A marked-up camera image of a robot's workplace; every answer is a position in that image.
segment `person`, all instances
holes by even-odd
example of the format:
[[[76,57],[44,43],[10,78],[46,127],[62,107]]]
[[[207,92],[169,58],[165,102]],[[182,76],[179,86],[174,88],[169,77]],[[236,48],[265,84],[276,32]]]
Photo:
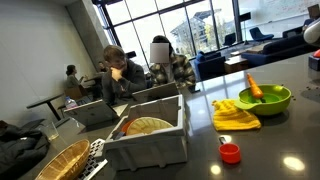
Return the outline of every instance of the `person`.
[[[66,87],[67,88],[74,88],[81,85],[83,79],[88,79],[87,75],[81,76],[80,80],[77,79],[77,68],[75,65],[68,65],[67,66],[67,80],[66,80]],[[101,98],[101,86],[99,84],[96,84],[92,87],[86,88],[88,92],[92,92],[92,100],[96,101]]]
[[[102,76],[104,101],[110,105],[119,99],[131,98],[132,93],[146,89],[143,68],[126,57],[121,47],[108,45],[103,57],[110,71]]]
[[[178,88],[195,85],[195,73],[185,55],[176,54],[165,36],[155,36],[152,43],[168,43],[170,61],[170,63],[155,63],[150,67],[153,87],[173,81]]]
[[[99,61],[100,72],[107,72],[107,68],[104,66],[102,61]]]

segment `cup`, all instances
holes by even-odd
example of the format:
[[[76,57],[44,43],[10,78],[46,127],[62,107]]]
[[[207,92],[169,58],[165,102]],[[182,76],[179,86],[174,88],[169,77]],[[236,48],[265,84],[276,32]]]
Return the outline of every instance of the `cup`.
[[[57,128],[53,122],[40,126],[39,129],[48,137],[49,141],[52,141],[59,136]]]
[[[219,152],[222,160],[228,164],[236,164],[240,162],[241,155],[239,146],[232,143],[226,143],[224,137],[220,137],[219,140],[222,144],[219,147]]]

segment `cushion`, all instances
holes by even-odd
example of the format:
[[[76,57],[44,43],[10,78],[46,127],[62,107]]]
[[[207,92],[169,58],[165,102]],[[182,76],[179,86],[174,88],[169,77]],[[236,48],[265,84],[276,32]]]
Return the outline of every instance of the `cushion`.
[[[296,36],[281,39],[265,45],[262,54],[272,54],[289,48],[293,48],[295,46],[301,46],[303,44],[306,44],[303,39],[303,34],[298,34]]]

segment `chair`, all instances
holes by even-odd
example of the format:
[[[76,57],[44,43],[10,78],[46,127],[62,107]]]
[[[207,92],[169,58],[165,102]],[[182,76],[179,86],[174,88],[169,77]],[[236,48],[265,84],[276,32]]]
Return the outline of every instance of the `chair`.
[[[233,43],[236,42],[236,33],[228,34],[224,37],[224,46],[231,46]]]
[[[225,57],[221,57],[220,52],[206,55],[205,53],[198,51],[198,55],[194,60],[195,70],[199,75],[199,81],[215,78],[225,74],[224,62]]]
[[[274,37],[273,34],[266,34],[266,35],[262,34],[258,27],[250,29],[250,34],[252,36],[252,39],[258,42],[270,40]]]

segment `white wall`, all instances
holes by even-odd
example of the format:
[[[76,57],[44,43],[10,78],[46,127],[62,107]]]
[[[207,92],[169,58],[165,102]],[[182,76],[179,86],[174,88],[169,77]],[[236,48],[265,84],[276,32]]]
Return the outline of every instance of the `white wall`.
[[[65,7],[43,0],[0,0],[0,119],[17,125],[54,119],[46,104],[26,106],[62,93],[69,64],[77,66],[78,77],[95,72]]]

